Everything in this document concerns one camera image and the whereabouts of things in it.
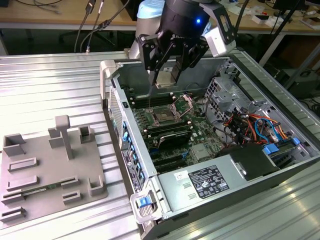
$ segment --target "white label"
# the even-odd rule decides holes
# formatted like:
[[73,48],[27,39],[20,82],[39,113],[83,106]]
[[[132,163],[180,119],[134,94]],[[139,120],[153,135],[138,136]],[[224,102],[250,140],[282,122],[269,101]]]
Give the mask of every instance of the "white label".
[[171,73],[171,72],[172,72],[172,69],[173,69],[173,67],[164,67],[164,68],[163,68],[163,71],[164,71],[164,72],[169,72],[169,73]]
[[182,180],[182,179],[186,179],[186,178],[189,177],[187,170],[180,171],[180,172],[176,172],[176,173],[174,173],[173,175],[175,176],[175,179],[176,179],[177,181]]

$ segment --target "circuit board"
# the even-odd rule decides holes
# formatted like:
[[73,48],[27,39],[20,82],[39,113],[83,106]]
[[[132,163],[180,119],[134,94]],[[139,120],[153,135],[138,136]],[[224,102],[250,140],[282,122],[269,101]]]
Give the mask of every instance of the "circuit board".
[[[223,143],[203,116],[200,106],[187,95],[181,95],[173,104],[132,111],[156,168],[158,162],[175,158],[183,161],[184,166],[194,165],[214,158],[223,148]],[[190,137],[187,142],[176,147],[160,149],[152,136],[143,134],[147,128],[172,126],[183,122],[192,125],[188,130]]]

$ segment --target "wire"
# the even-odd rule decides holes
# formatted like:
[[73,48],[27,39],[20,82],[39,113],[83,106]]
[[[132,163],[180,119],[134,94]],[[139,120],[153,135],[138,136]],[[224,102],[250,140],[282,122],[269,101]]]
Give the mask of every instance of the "wire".
[[83,20],[82,20],[82,22],[81,22],[81,24],[80,24],[80,27],[79,27],[79,29],[78,29],[78,34],[77,34],[77,36],[76,36],[75,43],[74,43],[74,48],[73,48],[73,51],[74,51],[75,53],[77,52],[77,43],[78,43],[78,40],[79,40],[79,36],[80,36],[81,29],[82,29],[82,27],[84,26],[84,24],[85,24],[85,22],[86,22],[86,20],[87,20],[87,18],[88,18],[88,15],[89,15],[89,13],[86,12],[85,15],[84,15],[84,18],[83,18]]
[[126,3],[122,6],[122,8],[120,8],[110,19],[103,21],[102,23],[100,23],[98,25],[98,27],[96,29],[92,29],[91,32],[89,32],[85,38],[82,40],[81,44],[80,44],[80,50],[82,49],[82,46],[84,45],[86,39],[93,33],[97,32],[97,31],[101,31],[102,29],[105,29],[106,27],[108,27],[111,22],[119,15],[119,13],[121,13],[126,6],[129,4],[130,0],[127,0]]
[[[37,6],[38,8],[40,8],[42,10],[50,11],[50,12],[53,12],[55,14],[61,14],[61,12],[58,11],[58,10],[53,10],[53,9],[48,9],[48,8],[43,7],[43,3],[39,2],[37,0],[33,0],[33,3],[35,4],[35,6]],[[56,8],[57,6],[52,4],[52,5],[48,5],[48,7]]]
[[[101,10],[102,10],[102,7],[105,3],[105,0],[101,0],[101,3],[100,3],[100,7],[99,7],[99,11],[98,11],[98,14],[96,16],[96,19],[94,21],[94,25],[92,27],[92,30],[94,30],[96,28],[96,25],[98,23],[98,20],[99,20],[99,17],[100,17],[100,14],[101,14]],[[91,42],[91,39],[92,39],[92,35],[93,35],[93,32],[90,34],[90,37],[89,37],[89,41],[88,41],[88,44],[86,45],[86,53],[89,53],[90,52],[90,42]]]
[[20,1],[20,0],[16,0],[18,3],[21,3],[21,4],[24,4],[24,5],[28,5],[28,6],[48,6],[48,5],[52,5],[52,4],[57,4],[57,3],[60,3],[62,2],[63,0],[58,0],[58,1],[54,1],[54,2],[51,2],[51,3],[46,3],[46,4],[30,4],[30,3],[26,3],[26,2],[23,2],[23,1]]
[[245,11],[248,3],[249,3],[249,0],[245,0],[245,2],[243,3],[243,5],[241,7],[241,10],[240,10],[240,13],[239,13],[239,16],[238,16],[238,19],[236,21],[235,28],[234,28],[235,34],[238,33],[240,22],[241,22],[242,16],[244,14],[244,11]]

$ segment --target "warning label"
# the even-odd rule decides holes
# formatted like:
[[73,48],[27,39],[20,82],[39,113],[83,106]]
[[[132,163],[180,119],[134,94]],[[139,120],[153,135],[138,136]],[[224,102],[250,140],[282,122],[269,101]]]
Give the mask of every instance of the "warning label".
[[189,177],[199,197],[202,199],[229,189],[216,165],[190,172]]

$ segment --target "desk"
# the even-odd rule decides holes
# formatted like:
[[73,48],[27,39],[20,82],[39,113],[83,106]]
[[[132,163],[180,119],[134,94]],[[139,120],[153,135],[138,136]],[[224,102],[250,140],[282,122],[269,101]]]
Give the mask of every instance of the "desk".
[[[58,15],[49,11],[42,10],[36,6],[27,6],[15,0],[10,2],[8,8],[0,8],[0,29],[59,29],[59,30],[77,30],[85,14],[87,0],[64,0],[57,3]],[[120,0],[105,1],[101,12],[100,20],[109,19],[123,4]],[[248,7],[263,6],[265,11],[273,16],[275,10],[257,0],[251,0]],[[96,18],[98,7],[88,17],[84,30],[91,30]],[[229,12],[229,17],[233,25],[236,24],[238,16]],[[261,61],[264,65],[285,35],[320,35],[320,31],[304,25],[300,20],[302,17],[293,16],[293,21],[288,23],[283,31],[275,39],[272,46],[265,53]],[[257,24],[246,15],[242,18],[239,33],[240,34],[270,34],[271,27],[264,24]],[[127,11],[122,11],[106,28],[109,31],[135,31],[136,22],[132,21]],[[5,53],[0,40],[0,55]]]

